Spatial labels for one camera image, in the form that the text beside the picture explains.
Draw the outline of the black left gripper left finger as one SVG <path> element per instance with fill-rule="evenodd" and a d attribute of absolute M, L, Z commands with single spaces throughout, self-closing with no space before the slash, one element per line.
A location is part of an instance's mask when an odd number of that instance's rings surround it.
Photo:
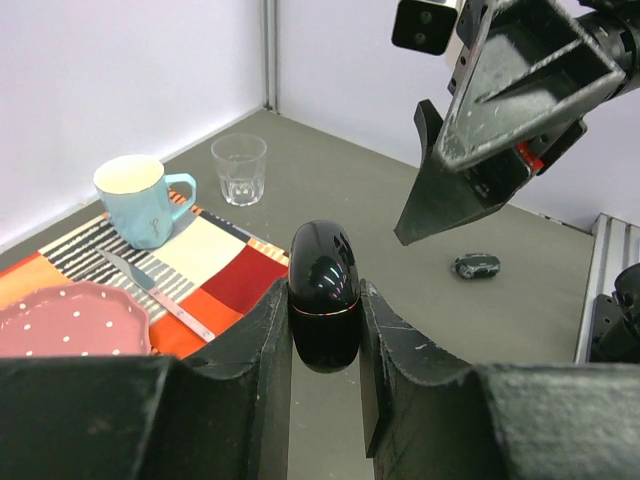
<path fill-rule="evenodd" d="M 1 475 L 283 479 L 291 360 L 284 280 L 185 359 L 5 359 Z"/>

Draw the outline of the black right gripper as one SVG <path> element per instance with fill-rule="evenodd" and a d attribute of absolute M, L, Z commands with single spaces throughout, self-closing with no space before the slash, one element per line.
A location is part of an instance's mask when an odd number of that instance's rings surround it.
<path fill-rule="evenodd" d="M 444 122 L 429 100 L 414 114 L 421 164 L 394 228 L 404 246 L 501 208 L 625 79 L 556 1 L 469 1 L 460 28 Z"/>

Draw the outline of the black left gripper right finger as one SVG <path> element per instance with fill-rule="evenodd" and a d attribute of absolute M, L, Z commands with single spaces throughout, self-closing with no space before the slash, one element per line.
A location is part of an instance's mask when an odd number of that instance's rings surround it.
<path fill-rule="evenodd" d="M 365 451 L 378 479 L 635 479 L 639 369 L 470 364 L 361 288 Z"/>

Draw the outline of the glossy black charging case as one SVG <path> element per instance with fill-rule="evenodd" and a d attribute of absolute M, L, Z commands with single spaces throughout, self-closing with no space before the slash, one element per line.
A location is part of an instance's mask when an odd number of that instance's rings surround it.
<path fill-rule="evenodd" d="M 348 367 L 359 349 L 361 289 L 343 227 L 313 220 L 296 231 L 287 287 L 289 324 L 302 362 L 324 374 Z"/>

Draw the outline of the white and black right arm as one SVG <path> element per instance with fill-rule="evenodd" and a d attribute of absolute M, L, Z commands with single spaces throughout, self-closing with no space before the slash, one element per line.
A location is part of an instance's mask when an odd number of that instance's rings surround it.
<path fill-rule="evenodd" d="M 584 117 L 639 86 L 639 5 L 590 1 L 402 1 L 395 46 L 462 46 L 445 114 L 418 103 L 418 175 L 395 227 L 403 245 L 500 210 L 587 130 Z"/>

